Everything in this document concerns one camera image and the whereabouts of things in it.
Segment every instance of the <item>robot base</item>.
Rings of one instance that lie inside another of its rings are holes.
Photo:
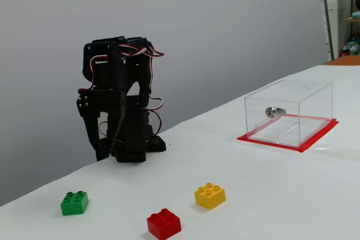
[[[146,153],[164,152],[167,149],[165,142],[157,135],[146,142],[145,151],[126,151],[126,146],[120,141],[116,141],[111,155],[114,156],[119,163],[124,162],[144,162],[146,161]]]

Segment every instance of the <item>clear acrylic box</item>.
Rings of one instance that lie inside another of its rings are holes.
[[[245,97],[249,139],[300,147],[332,120],[332,83],[282,80]]]

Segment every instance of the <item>yellow lego brick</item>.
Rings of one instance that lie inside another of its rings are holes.
[[[209,210],[214,209],[226,201],[225,190],[218,185],[208,183],[195,191],[195,201]]]

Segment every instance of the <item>red lego brick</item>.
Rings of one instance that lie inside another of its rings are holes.
[[[147,218],[148,231],[157,239],[165,240],[181,231],[180,218],[167,209]]]

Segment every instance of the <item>white table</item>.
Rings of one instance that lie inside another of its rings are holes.
[[[0,207],[0,239],[151,240],[146,218],[162,208],[181,219],[173,240],[359,239],[359,75],[317,66],[289,76],[334,83],[340,124],[303,154],[237,141],[246,132],[241,97],[164,132],[168,150],[142,164],[109,158]],[[227,195],[211,211],[194,199],[207,182]],[[85,214],[62,216],[63,197],[78,190],[89,195]]]

